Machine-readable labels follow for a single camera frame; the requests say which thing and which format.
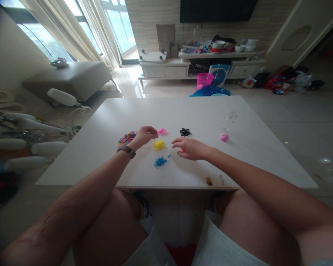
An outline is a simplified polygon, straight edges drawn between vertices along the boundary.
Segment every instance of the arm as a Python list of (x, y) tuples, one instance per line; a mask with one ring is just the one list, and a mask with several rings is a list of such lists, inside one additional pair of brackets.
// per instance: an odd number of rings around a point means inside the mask
[[(158, 138), (152, 127), (141, 127), (128, 144), (137, 151)], [(119, 151), (65, 192), (38, 221), (0, 255), (3, 265), (60, 265), (71, 244), (98, 215), (121, 177), (130, 156)]]
[(197, 140), (177, 138), (173, 147), (189, 160), (206, 160), (225, 172), (298, 241), (305, 264), (333, 259), (333, 210), (298, 187)]

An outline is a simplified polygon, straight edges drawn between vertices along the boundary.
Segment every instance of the white curtain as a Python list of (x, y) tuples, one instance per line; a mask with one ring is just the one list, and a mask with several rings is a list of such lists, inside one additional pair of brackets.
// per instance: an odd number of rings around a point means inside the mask
[(39, 23), (78, 61), (103, 61), (64, 0), (20, 0)]
[(121, 54), (100, 0), (78, 0), (78, 2), (107, 62), (114, 68), (120, 68)]

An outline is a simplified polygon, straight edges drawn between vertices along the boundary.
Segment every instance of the fan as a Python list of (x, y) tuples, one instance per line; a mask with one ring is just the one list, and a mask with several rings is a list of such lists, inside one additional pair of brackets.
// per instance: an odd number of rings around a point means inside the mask
[(230, 65), (211, 65), (208, 73), (215, 77), (211, 84), (221, 88), (225, 83), (230, 67)]

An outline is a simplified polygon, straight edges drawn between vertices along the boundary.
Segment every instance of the white shorts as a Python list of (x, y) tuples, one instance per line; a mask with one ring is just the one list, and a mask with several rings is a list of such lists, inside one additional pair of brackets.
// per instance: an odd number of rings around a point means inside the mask
[[(204, 225), (192, 265), (268, 265), (221, 232), (218, 229), (221, 220), (219, 214), (205, 211)], [(148, 237), (123, 265), (176, 265), (157, 231), (153, 217), (141, 220), (140, 224)]]

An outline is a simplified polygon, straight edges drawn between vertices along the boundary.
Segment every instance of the tv stand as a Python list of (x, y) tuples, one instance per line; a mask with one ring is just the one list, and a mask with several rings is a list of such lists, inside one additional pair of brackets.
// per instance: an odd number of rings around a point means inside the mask
[(258, 58), (256, 61), (249, 61), (256, 52), (229, 52), (222, 54), (184, 54), (180, 53), (179, 58), (166, 59), (165, 63), (141, 62), (143, 75), (138, 79), (143, 86), (143, 80), (151, 79), (196, 79), (196, 75), (189, 75), (190, 59), (204, 58), (234, 58), (231, 61), (231, 68), (227, 79), (242, 79), (254, 74), (261, 66), (266, 64), (264, 59)]

